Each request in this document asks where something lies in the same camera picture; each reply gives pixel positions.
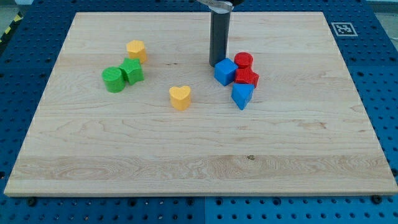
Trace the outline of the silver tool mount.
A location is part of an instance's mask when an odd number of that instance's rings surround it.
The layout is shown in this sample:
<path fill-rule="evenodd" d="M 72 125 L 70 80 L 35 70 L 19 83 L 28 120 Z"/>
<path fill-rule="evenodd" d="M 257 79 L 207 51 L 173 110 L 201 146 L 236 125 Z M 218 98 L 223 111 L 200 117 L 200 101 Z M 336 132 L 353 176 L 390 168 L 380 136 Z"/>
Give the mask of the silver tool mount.
<path fill-rule="evenodd" d="M 235 6 L 244 2 L 244 0 L 197 0 L 199 3 L 209 7 L 216 13 L 229 13 Z"/>

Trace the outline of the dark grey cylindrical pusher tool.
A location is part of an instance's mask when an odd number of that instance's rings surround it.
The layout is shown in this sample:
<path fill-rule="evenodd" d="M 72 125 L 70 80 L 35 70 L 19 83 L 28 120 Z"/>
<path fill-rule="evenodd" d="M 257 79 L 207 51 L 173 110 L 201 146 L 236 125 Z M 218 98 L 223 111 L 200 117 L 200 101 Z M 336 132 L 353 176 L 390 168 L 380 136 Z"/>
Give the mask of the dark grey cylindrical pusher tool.
<path fill-rule="evenodd" d="M 211 10 L 209 64 L 215 67 L 226 58 L 230 12 L 219 13 Z"/>

